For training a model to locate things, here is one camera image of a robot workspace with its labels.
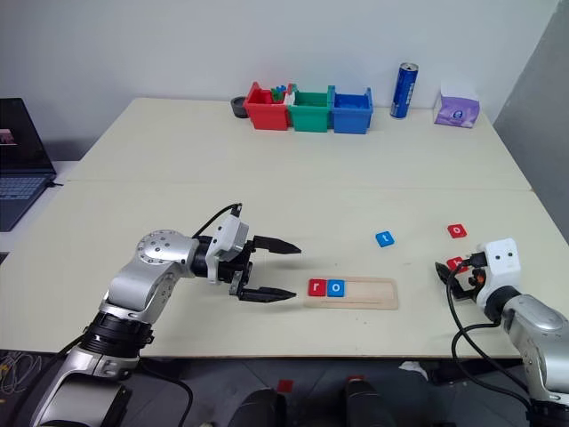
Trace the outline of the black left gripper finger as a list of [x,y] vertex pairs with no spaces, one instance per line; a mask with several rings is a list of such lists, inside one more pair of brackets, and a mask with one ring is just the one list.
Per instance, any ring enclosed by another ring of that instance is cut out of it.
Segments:
[[240,301],[245,302],[279,302],[292,299],[297,294],[284,289],[262,286],[258,289],[244,288],[238,295]]
[[254,236],[252,239],[256,249],[265,249],[272,254],[300,254],[299,247],[279,238]]

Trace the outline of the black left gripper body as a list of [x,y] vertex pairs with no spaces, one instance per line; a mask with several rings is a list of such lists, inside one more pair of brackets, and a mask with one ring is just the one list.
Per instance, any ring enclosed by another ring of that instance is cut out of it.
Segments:
[[240,299],[244,288],[248,284],[252,270],[250,261],[252,253],[255,252],[252,240],[247,240],[244,249],[230,261],[220,261],[218,264],[218,280],[228,284],[230,295]]

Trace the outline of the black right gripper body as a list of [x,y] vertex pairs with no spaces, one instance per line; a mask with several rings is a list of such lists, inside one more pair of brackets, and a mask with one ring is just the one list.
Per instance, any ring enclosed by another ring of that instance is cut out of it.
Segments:
[[482,288],[485,286],[485,270],[483,268],[475,268],[471,271],[468,278],[471,288],[466,291],[467,297],[477,297]]

